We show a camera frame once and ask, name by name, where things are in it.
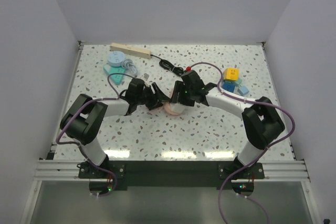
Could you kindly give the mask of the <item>white cube socket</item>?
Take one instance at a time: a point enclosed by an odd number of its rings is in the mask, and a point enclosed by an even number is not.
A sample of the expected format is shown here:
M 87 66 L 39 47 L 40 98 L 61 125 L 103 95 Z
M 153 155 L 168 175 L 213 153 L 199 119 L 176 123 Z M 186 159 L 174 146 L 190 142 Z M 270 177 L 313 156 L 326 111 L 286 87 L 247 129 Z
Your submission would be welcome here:
M 171 111 L 174 113 L 182 113 L 186 106 L 180 104 L 180 103 L 171 103 Z

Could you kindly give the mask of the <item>beige power strip red sockets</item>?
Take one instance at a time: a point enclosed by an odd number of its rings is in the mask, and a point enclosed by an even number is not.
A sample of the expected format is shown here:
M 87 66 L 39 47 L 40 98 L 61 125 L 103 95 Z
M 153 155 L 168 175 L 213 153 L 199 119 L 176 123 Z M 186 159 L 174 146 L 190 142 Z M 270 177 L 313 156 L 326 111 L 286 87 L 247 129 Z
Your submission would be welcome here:
M 114 42 L 110 44 L 110 50 L 120 51 L 126 55 L 139 57 L 139 58 L 145 58 L 145 59 L 151 58 L 151 51 L 148 49 L 132 47 L 129 45 L 118 44 Z

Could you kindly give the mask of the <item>light teal charger plug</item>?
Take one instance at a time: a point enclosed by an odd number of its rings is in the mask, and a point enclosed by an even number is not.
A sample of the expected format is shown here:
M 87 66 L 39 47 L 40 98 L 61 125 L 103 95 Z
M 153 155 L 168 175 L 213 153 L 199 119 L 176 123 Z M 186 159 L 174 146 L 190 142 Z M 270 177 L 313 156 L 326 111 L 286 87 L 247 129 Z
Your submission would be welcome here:
M 242 79 L 241 78 L 238 78 L 236 81 L 235 81 L 235 86 L 239 87 L 242 83 Z

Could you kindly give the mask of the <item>yellow cube socket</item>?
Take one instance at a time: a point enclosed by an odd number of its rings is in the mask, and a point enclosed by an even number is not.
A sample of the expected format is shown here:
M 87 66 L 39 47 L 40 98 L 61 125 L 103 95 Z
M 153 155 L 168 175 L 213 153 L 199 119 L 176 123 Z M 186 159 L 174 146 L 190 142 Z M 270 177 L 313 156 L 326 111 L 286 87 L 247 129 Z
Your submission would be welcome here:
M 239 77 L 239 69 L 226 68 L 223 73 L 223 79 L 226 81 L 237 81 Z

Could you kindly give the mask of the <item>teal triangular power strip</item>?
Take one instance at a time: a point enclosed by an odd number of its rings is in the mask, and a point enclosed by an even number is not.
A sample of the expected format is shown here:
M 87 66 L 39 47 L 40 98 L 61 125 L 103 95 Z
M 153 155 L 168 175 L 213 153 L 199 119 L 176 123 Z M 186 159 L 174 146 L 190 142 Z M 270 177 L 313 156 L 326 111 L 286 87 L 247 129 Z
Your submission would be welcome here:
M 106 75 L 113 74 L 109 77 L 109 80 L 113 82 L 115 85 L 120 85 L 123 80 L 123 74 L 126 72 L 126 70 L 122 67 L 112 67 L 108 64 L 105 64 L 103 66 L 103 70 Z

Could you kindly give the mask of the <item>blue charger plug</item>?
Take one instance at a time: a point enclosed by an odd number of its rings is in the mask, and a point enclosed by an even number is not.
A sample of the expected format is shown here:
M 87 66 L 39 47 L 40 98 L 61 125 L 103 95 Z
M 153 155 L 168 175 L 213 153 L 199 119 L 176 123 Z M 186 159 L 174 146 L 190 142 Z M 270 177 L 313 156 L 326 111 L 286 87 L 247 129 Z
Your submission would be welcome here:
M 238 93 L 241 96 L 245 96 L 249 93 L 249 89 L 246 86 L 240 86 L 240 87 L 238 87 Z

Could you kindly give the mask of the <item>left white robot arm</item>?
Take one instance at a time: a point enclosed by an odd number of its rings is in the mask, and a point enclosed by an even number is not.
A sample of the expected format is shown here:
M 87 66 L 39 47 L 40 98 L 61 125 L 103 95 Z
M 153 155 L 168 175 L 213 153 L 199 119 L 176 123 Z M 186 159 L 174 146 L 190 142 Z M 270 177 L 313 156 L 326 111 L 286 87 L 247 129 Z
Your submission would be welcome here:
M 156 83 L 147 86 L 138 78 L 133 78 L 117 98 L 93 99 L 81 94 L 61 119 L 61 132 L 56 142 L 59 145 L 77 145 L 90 163 L 91 173 L 103 178 L 109 171 L 109 158 L 97 139 L 103 119 L 131 115 L 140 105 L 145 105 L 149 110 L 160 108 L 169 100 Z

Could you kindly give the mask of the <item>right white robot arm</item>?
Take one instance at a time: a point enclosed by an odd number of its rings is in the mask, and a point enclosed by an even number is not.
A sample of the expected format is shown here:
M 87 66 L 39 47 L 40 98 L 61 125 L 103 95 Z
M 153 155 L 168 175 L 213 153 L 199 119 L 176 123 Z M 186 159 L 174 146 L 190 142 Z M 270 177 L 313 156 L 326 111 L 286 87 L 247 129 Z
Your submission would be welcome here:
M 170 100 L 171 106 L 194 106 L 195 103 L 222 109 L 243 121 L 247 143 L 237 154 L 231 170 L 239 178 L 246 178 L 268 145 L 284 130 L 285 125 L 274 104 L 267 97 L 248 99 L 227 93 L 214 83 L 205 84 L 194 71 L 188 71 L 176 81 Z

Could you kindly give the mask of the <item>blue cube socket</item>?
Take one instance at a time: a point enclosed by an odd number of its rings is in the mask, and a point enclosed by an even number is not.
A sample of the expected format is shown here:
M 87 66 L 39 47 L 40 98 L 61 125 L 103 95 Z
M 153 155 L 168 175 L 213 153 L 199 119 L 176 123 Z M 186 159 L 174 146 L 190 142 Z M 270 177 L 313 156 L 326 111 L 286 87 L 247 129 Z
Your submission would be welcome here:
M 235 85 L 232 82 L 224 81 L 222 84 L 222 87 L 225 91 L 234 93 L 235 91 Z

